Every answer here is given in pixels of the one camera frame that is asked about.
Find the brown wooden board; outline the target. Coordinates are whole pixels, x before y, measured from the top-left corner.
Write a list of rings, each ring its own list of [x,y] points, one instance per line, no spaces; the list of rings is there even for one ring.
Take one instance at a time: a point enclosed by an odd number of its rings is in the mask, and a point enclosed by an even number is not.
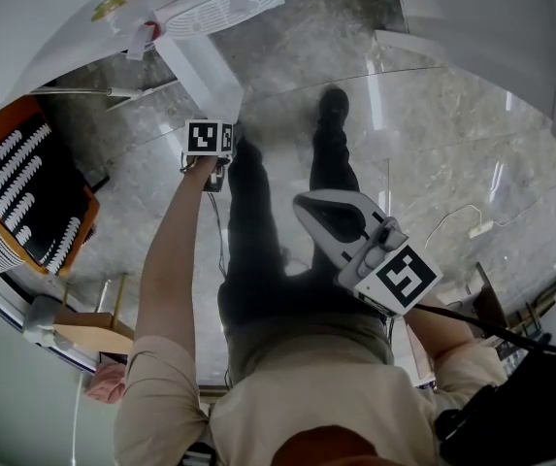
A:
[[[477,318],[498,327],[508,328],[502,305],[483,267],[477,262],[475,268],[482,280],[482,287],[473,303]]]

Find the person's chin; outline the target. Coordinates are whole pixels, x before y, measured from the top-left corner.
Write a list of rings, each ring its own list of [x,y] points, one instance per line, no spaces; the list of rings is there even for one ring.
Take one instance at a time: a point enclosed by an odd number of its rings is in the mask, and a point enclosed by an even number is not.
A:
[[[321,426],[299,432],[275,452],[271,466],[392,466],[374,446],[340,426]]]

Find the person's beige shirt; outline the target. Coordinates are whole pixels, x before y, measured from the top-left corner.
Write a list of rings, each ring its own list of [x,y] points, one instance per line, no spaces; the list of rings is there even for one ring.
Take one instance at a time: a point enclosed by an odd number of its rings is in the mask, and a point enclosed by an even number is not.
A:
[[[116,466],[180,466],[206,447],[219,466],[271,466],[293,435],[351,430],[392,466],[437,466],[435,420],[463,408],[505,371],[474,342],[434,363],[435,389],[415,387],[391,362],[384,333],[363,316],[277,318],[243,329],[233,387],[210,415],[200,407],[194,355],[160,336],[137,339],[114,429]]]

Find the person's right forearm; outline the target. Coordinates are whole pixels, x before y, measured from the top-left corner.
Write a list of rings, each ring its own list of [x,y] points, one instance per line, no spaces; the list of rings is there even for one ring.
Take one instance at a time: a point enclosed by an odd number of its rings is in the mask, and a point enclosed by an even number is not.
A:
[[[430,313],[420,306],[445,310],[445,305],[435,295],[427,294],[404,316],[406,324],[436,365],[474,343],[474,335],[466,322]]]

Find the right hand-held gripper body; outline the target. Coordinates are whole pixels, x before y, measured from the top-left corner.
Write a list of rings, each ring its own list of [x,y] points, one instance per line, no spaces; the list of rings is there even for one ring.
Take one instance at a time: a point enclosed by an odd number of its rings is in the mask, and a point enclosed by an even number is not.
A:
[[[386,219],[338,274],[338,285],[384,316],[404,316],[441,280],[421,244]]]

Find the black metal hip box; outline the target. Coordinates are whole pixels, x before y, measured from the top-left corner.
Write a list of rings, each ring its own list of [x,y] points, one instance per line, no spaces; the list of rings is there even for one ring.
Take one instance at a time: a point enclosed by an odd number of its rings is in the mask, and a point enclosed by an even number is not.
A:
[[[436,420],[448,466],[556,466],[556,353],[531,351],[508,380]]]

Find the person's black trousers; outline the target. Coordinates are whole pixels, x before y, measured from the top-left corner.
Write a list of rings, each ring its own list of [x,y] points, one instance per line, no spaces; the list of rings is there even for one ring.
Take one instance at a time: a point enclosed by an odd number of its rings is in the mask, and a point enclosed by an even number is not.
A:
[[[338,269],[316,248],[309,270],[285,273],[271,209],[268,176],[259,149],[236,151],[228,172],[232,202],[228,223],[230,260],[217,295],[228,338],[255,321],[274,317],[384,316],[334,284]]]

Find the wooden side table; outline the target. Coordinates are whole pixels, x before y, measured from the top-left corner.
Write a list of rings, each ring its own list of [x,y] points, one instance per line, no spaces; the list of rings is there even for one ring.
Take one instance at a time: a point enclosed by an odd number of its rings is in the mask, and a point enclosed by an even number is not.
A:
[[[114,302],[114,310],[100,312],[76,312],[68,308],[69,285],[65,286],[61,307],[53,320],[56,334],[81,348],[103,353],[127,355],[133,345],[135,331],[119,320],[120,306],[127,274],[120,277]]]

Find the black white wavy blanket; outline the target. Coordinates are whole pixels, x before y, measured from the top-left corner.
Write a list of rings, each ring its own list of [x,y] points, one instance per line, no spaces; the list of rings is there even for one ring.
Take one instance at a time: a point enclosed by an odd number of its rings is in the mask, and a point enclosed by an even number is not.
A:
[[[83,177],[43,115],[0,141],[0,221],[37,265],[60,273],[88,207]]]

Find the white water dispenser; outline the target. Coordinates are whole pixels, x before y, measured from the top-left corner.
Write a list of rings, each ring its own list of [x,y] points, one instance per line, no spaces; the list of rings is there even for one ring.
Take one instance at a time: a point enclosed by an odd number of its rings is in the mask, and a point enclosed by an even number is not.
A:
[[[161,36],[187,40],[240,24],[284,0],[0,0],[0,110],[69,72]]]

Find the pink cloth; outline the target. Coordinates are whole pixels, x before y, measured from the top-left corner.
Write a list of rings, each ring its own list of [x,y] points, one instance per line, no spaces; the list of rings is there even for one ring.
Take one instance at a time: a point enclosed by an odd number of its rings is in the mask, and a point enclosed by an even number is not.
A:
[[[117,403],[126,386],[125,369],[118,362],[100,362],[83,394],[102,403]]]

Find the grey white floor appliance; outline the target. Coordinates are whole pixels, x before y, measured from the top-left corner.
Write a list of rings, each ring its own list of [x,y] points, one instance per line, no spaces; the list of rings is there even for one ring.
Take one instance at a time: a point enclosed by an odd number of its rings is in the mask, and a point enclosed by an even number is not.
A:
[[[21,328],[22,336],[30,343],[46,349],[71,350],[75,344],[55,331],[53,325],[61,303],[46,295],[34,298]]]

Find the person's left forearm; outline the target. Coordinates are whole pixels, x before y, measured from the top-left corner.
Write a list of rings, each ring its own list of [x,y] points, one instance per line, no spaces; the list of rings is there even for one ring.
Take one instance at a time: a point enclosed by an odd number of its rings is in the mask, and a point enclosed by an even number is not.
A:
[[[194,160],[150,244],[140,281],[135,338],[160,336],[195,354],[192,281],[203,188],[217,162]]]

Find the white framed glass door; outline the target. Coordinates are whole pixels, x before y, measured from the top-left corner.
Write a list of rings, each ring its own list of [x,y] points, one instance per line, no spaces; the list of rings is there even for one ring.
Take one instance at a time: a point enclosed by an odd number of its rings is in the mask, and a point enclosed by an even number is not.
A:
[[[0,466],[114,466],[117,408],[85,396],[88,381],[0,310]]]

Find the person's right black shoe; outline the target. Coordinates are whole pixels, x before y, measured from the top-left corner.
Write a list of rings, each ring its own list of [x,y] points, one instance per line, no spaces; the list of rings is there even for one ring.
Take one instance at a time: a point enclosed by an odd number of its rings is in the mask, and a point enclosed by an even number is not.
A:
[[[318,104],[318,122],[343,128],[349,114],[349,99],[346,92],[336,85],[329,86]]]

